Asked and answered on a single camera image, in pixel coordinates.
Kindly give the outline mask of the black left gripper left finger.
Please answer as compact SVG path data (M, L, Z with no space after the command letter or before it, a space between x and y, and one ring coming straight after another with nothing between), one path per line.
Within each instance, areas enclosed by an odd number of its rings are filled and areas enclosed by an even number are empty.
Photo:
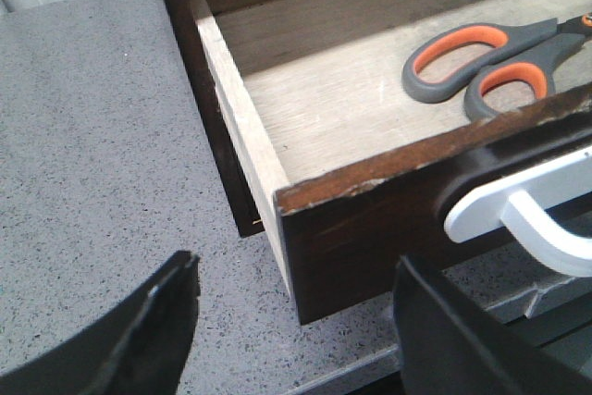
M198 264L174 253L92 325L3 375L2 393L176 393L199 314Z

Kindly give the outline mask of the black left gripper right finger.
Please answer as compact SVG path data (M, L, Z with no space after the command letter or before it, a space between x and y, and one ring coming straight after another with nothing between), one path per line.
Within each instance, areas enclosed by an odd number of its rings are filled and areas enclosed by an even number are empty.
M591 381L484 312L440 271L404 255L393 314L408 394L588 394Z

